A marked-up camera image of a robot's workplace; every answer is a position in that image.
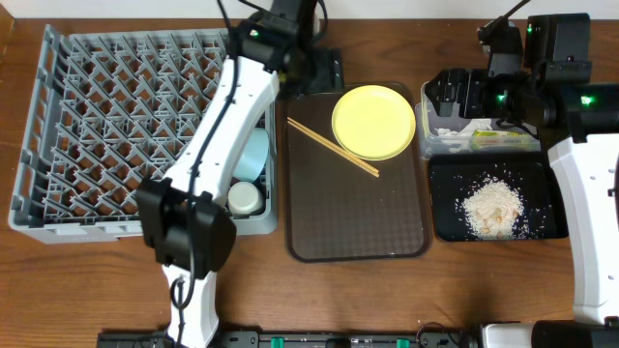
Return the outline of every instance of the black tray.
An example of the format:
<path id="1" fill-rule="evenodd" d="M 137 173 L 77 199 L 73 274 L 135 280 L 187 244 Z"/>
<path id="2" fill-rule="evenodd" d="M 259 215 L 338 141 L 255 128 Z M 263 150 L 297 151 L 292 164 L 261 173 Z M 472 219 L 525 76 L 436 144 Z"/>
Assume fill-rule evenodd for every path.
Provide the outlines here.
<path id="1" fill-rule="evenodd" d="M 381 85 L 411 102 L 410 93 L 400 84 Z M 338 144 L 331 116 L 341 96 L 303 96 L 286 105 L 279 118 L 284 134 L 288 250 L 303 262 L 422 255 L 431 243 L 431 232 L 416 138 L 394 158 L 372 161 L 380 170 L 380 178 L 374 178 L 286 124 L 286 117 L 291 117 Z"/>
<path id="2" fill-rule="evenodd" d="M 520 188 L 524 214 L 515 223 L 514 239 L 555 239 L 568 236 L 563 200 L 554 174 L 542 153 L 448 155 L 428 164 L 432 215 L 437 235 L 448 242 L 479 241 L 466 224 L 462 209 L 469 188 L 487 175 Z M 529 233 L 518 228 L 528 220 Z"/>

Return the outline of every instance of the clear plastic bin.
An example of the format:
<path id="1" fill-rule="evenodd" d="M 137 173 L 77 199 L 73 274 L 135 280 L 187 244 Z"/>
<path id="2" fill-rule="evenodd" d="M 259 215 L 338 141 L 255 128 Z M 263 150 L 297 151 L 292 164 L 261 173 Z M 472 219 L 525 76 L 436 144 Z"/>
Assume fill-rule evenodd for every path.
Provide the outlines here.
<path id="1" fill-rule="evenodd" d="M 417 136 L 420 143 L 421 157 L 429 160 L 436 155 L 470 154 L 476 152 L 533 152 L 540 151 L 540 141 L 526 134 L 519 128 L 499 129 L 496 119 L 489 121 L 493 131 L 510 131 L 519 136 L 459 136 L 439 135 L 438 129 L 448 129 L 460 132 L 471 122 L 478 120 L 464 119 L 457 115 L 459 105 L 454 104 L 451 117 L 440 117 L 434 111 L 434 106 L 426 97 L 426 83 L 422 86 L 420 103 L 415 106 L 417 115 Z M 535 131 L 531 126 L 525 125 L 529 130 Z"/>

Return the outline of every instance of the white cup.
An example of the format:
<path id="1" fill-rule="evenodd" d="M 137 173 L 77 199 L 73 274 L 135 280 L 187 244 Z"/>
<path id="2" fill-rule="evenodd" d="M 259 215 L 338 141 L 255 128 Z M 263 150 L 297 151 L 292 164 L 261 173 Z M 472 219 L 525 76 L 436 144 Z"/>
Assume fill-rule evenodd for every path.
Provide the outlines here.
<path id="1" fill-rule="evenodd" d="M 256 128 L 251 132 L 232 176 L 240 181 L 253 183 L 262 173 L 268 157 L 269 134 L 262 128 Z"/>
<path id="2" fill-rule="evenodd" d="M 228 192 L 228 208 L 235 217 L 250 216 L 264 208 L 264 198 L 253 184 L 239 182 Z"/>

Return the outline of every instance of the light blue bowl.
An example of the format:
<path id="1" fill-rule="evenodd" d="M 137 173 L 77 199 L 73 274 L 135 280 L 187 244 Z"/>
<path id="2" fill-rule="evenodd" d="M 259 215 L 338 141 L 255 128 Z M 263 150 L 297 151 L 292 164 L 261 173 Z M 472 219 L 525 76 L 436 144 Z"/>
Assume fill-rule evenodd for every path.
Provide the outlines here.
<path id="1" fill-rule="evenodd" d="M 262 128 L 256 128 L 251 133 L 232 176 L 240 181 L 253 183 L 262 173 L 268 157 L 269 134 Z"/>

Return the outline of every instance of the dish rack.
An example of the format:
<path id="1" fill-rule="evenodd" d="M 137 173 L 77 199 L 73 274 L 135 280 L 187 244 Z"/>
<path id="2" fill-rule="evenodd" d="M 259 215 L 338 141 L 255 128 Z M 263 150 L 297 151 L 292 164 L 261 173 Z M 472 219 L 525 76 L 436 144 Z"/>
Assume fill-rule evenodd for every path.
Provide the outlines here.
<path id="1" fill-rule="evenodd" d="M 220 82 L 221 29 L 71 35 L 45 27 L 9 225 L 47 244 L 142 234 L 135 190 L 160 180 L 192 139 Z M 275 108 L 257 125 L 270 156 L 261 214 L 238 234 L 278 223 Z"/>

